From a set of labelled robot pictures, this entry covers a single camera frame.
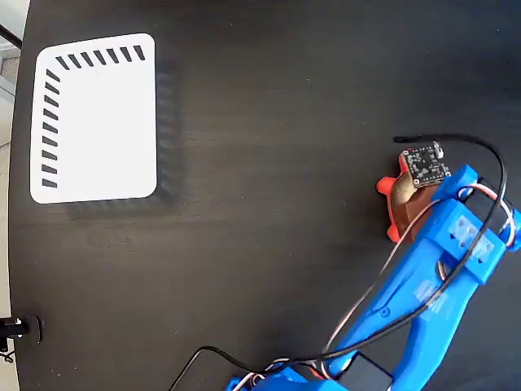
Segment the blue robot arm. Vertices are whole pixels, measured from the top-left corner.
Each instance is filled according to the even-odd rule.
[[[438,261],[453,269],[465,256],[483,223],[459,200],[458,192],[476,183],[478,174],[465,166],[446,178],[435,193],[432,214],[400,265],[365,313],[341,341],[342,349],[368,338],[426,302],[443,283]],[[516,233],[521,213],[513,212]],[[414,319],[400,365],[392,373],[393,391],[420,390],[440,365],[458,328],[468,301],[484,285],[505,254],[510,227],[500,235],[486,230],[462,272],[436,301]],[[521,247],[516,239],[510,250]],[[341,374],[356,351],[327,363],[332,376]],[[308,382],[291,368],[261,381],[255,391],[336,391],[346,388],[334,380]]]

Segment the black cable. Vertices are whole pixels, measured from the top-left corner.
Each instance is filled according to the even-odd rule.
[[[9,352],[8,354],[0,353],[0,357],[3,357],[3,361],[12,364],[15,362],[15,360],[13,360],[13,357],[11,357],[14,353],[15,353],[14,350]]]
[[[322,362],[326,360],[330,360],[332,358],[338,358],[342,357],[345,354],[349,354],[354,350],[359,350],[360,348],[367,346],[369,344],[372,344],[373,342],[376,342],[380,338],[383,338],[387,334],[390,334],[394,332],[395,330],[403,327],[408,322],[412,321],[413,319],[417,318],[419,315],[421,315],[423,312],[425,312],[431,304],[440,297],[440,295],[449,287],[449,285],[456,279],[456,277],[460,274],[460,272],[465,267],[466,262],[471,257],[475,246],[481,239],[481,237],[484,235],[488,227],[490,226],[490,223],[492,222],[492,217],[494,212],[501,206],[501,201],[505,197],[506,192],[506,167],[504,164],[504,161],[501,157],[501,154],[499,151],[487,141],[471,136],[469,134],[424,134],[421,136],[413,136],[413,137],[395,137],[393,139],[395,143],[428,143],[432,141],[461,141],[466,143],[473,143],[477,145],[481,145],[482,147],[487,148],[497,159],[499,162],[499,165],[501,167],[501,176],[500,176],[500,185],[499,185],[499,192],[497,194],[497,198],[493,203],[493,206],[490,208],[487,217],[483,221],[483,225],[479,229],[478,235],[472,240],[471,245],[469,246],[468,250],[466,251],[465,255],[463,256],[463,259],[458,263],[456,267],[452,270],[451,274],[447,277],[447,279],[440,285],[440,287],[432,294],[432,296],[422,305],[420,305],[415,311],[400,316],[397,320],[395,320],[392,323],[389,323],[386,327],[383,329],[377,331],[376,333],[372,334],[368,338],[361,340],[357,342],[356,344],[350,345],[346,348],[334,350],[332,352],[327,352],[324,354],[316,354],[313,356],[308,357],[301,357],[301,358],[293,358],[291,360],[283,362],[281,365],[271,368],[269,370],[259,369],[259,368],[252,368],[249,367],[244,362],[239,361],[237,358],[229,355],[224,350],[221,350],[215,346],[201,346],[198,348],[194,354],[192,354],[190,360],[185,364],[179,375],[177,376],[176,380],[172,383],[170,386],[169,391],[173,391],[179,382],[181,381],[182,377],[188,372],[191,365],[194,363],[194,361],[197,359],[197,357],[203,352],[203,351],[211,351],[215,354],[220,355],[223,357],[226,361],[234,364],[236,367],[243,369],[247,372],[255,372],[259,375],[270,375],[273,373],[277,373],[282,371],[286,367],[290,367],[292,365],[298,364],[298,363],[307,363],[307,362]]]
[[[485,177],[479,177],[478,183],[482,183],[486,187],[490,187],[497,194],[497,189],[496,189],[495,185],[490,183]],[[506,195],[505,195],[505,198],[503,198],[503,200],[505,201],[505,204],[507,204],[510,209],[515,209],[514,204],[512,202],[510,202],[510,200],[508,198],[506,198]]]
[[[11,31],[9,31],[5,27],[3,27],[1,24],[0,24],[0,36],[2,36],[5,39],[7,39],[10,43],[12,43],[14,46],[19,48],[20,50],[22,49],[22,40],[19,39]]]

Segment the black circuit board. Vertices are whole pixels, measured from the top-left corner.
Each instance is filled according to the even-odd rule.
[[[403,155],[416,188],[438,185],[450,175],[449,167],[436,157],[434,146],[410,148]]]

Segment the wire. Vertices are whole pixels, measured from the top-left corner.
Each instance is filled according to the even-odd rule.
[[[303,363],[301,362],[299,365],[302,365],[304,367],[307,367],[311,373],[313,374],[313,376],[315,376],[316,378],[320,379],[320,380],[324,380],[324,376],[322,375],[322,373],[320,373],[318,371],[318,369],[316,367],[313,366],[313,364],[307,364],[307,363]]]
[[[285,361],[287,361],[287,360],[289,360],[289,358],[277,358],[276,360],[273,360],[273,361],[271,362],[271,364],[269,364],[269,365],[265,368],[265,370],[271,369],[271,368],[273,368],[276,364],[278,364],[278,363],[280,363],[280,362],[285,362]],[[256,385],[256,382],[257,382],[257,379],[258,379],[258,378],[265,379],[265,377],[264,377],[263,375],[259,375],[258,373],[255,373],[255,372],[250,372],[250,373],[253,374],[253,377],[252,377],[252,383],[253,383],[253,385]]]
[[[228,354],[224,350],[221,350],[215,346],[201,346],[192,354],[192,356],[190,357],[188,362],[182,368],[181,372],[177,375],[176,379],[170,386],[169,391],[172,391],[177,387],[177,385],[181,382],[182,377],[188,372],[188,370],[190,369],[190,367],[192,366],[194,361],[197,359],[197,357],[204,351],[210,351],[215,354],[218,354],[222,358],[224,358],[226,361],[232,363],[233,365],[235,365],[238,368],[241,368],[248,372],[255,372],[255,373],[257,373],[259,375],[263,375],[263,376],[270,375],[270,374],[273,374],[276,372],[280,372],[285,367],[290,367],[297,363],[321,362],[321,361],[330,360],[332,358],[342,357],[345,354],[349,354],[352,351],[358,350],[366,345],[372,344],[373,342],[376,342],[377,340],[383,338],[384,336],[391,334],[395,330],[398,330],[399,328],[403,327],[408,322],[412,321],[413,319],[415,319],[419,315],[421,315],[423,312],[428,310],[431,307],[432,303],[434,303],[434,301],[436,301],[443,294],[443,292],[445,292],[445,290],[447,290],[449,285],[461,273],[461,271],[465,267],[465,264],[468,261],[468,259],[472,256],[476,245],[481,240],[481,238],[484,235],[484,233],[486,232],[486,230],[489,228],[489,226],[492,222],[493,214],[499,208],[499,206],[501,205],[501,201],[505,197],[507,176],[506,176],[506,167],[505,167],[504,161],[503,161],[499,151],[491,143],[488,143],[481,138],[471,136],[469,134],[426,134],[426,135],[414,136],[414,137],[395,137],[393,140],[395,141],[395,143],[429,143],[429,142],[433,142],[436,140],[461,141],[461,142],[466,142],[466,143],[474,143],[474,144],[487,148],[496,157],[496,159],[500,165],[500,168],[501,168],[499,192],[498,192],[497,198],[494,200],[493,206],[488,211],[488,214],[483,221],[483,225],[481,226],[481,228],[478,231],[478,235],[474,238],[474,240],[472,240],[472,243],[469,246],[469,248],[467,249],[462,260],[456,265],[456,267],[454,267],[454,269],[452,270],[450,275],[447,276],[447,279],[440,285],[438,290],[436,290],[432,294],[432,296],[427,301],[425,301],[423,304],[421,304],[416,310],[412,311],[409,314],[400,316],[394,322],[389,323],[386,327],[375,332],[374,334],[365,338],[364,340],[361,340],[361,341],[359,341],[355,344],[352,344],[350,346],[347,346],[343,349],[334,350],[334,351],[322,353],[322,354],[315,354],[312,356],[293,358],[293,359],[290,359],[290,360],[282,363],[278,367],[271,368],[269,370],[255,369],[253,367],[249,367],[244,362],[238,360],[237,358]]]
[[[482,191],[492,200],[495,200],[497,198],[496,192],[494,190],[492,190],[490,187],[485,186],[482,183],[472,183],[471,185],[463,187],[458,192],[458,197],[460,199],[466,198],[463,195],[463,193],[469,187],[472,189],[477,189],[477,190]],[[504,200],[501,201],[501,207],[503,208],[503,210],[505,211],[505,214],[506,214],[506,221],[505,221],[505,224],[503,225],[503,227],[501,228],[501,231],[505,230],[506,226],[510,226],[510,232],[509,232],[508,240],[506,241],[506,247],[512,247],[512,245],[514,244],[514,241],[515,241],[516,233],[517,233],[517,227],[515,225],[514,215],[512,214],[510,207],[506,204],[506,202]]]
[[[14,353],[15,353],[14,350],[9,352],[8,354],[0,353],[0,357],[3,357],[3,361],[12,364],[15,362],[15,360],[13,360],[13,357],[11,357]]]
[[[240,389],[244,387],[247,381],[250,380],[254,375],[255,373],[253,372],[248,373],[246,376],[243,377],[241,381],[239,381],[239,383],[231,391],[240,391]]]
[[[389,254],[389,257],[387,257],[387,260],[385,261],[385,263],[383,264],[382,266],[382,269],[380,269],[380,272],[379,272],[379,275],[377,277],[377,279],[367,288],[367,290],[364,292],[364,294],[358,299],[358,301],[351,307],[351,309],[346,313],[346,315],[342,318],[342,320],[340,320],[338,326],[336,327],[336,329],[333,331],[333,334],[331,334],[329,340],[327,341],[327,344],[326,346],[324,347],[324,350],[322,351],[323,353],[326,353],[327,350],[329,350],[329,348],[331,347],[331,344],[333,343],[333,340],[335,340],[335,338],[338,336],[339,332],[344,328],[345,324],[348,322],[348,320],[351,318],[352,314],[355,312],[355,310],[358,308],[358,306],[366,299],[367,295],[369,295],[371,293],[371,291],[374,289],[374,286],[376,285],[376,283],[378,282],[378,279],[382,276],[383,272],[387,269],[387,267],[389,266],[389,264],[391,263],[391,260],[394,258],[395,254],[396,254],[396,251],[398,251],[398,248],[400,248],[400,246],[402,245],[402,243],[404,242],[405,238],[407,237],[407,235],[409,234],[410,230],[418,223],[418,221],[420,220],[420,218],[422,218],[422,216],[428,211],[430,210],[435,204],[437,204],[438,202],[440,202],[440,200],[434,200],[432,202],[430,202],[427,206],[425,206],[417,215],[416,217],[410,222],[410,224],[407,226],[407,228],[405,228],[405,231],[404,233],[402,234],[402,236],[400,237],[400,239],[398,240],[398,242],[396,242],[394,248],[392,249],[391,253]],[[322,361],[320,363],[320,368],[322,370],[322,374],[327,378],[327,379],[332,379],[330,374],[329,374],[329,371],[326,369],[326,362],[325,361]]]

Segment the black desk surface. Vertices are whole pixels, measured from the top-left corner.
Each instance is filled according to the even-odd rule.
[[[164,391],[198,345],[254,364],[321,348],[391,249],[374,185],[396,173],[394,134],[493,140],[507,195],[521,199],[519,11],[463,0],[32,2],[9,268],[13,311],[39,314],[46,339],[16,346],[22,390]],[[160,188],[147,200],[35,204],[38,52],[140,32],[156,43]],[[486,152],[445,149],[454,165],[497,175]],[[507,256],[476,293],[428,389],[521,388],[520,271]],[[397,345],[373,357],[391,366]],[[205,356],[180,389],[219,390],[232,374]]]

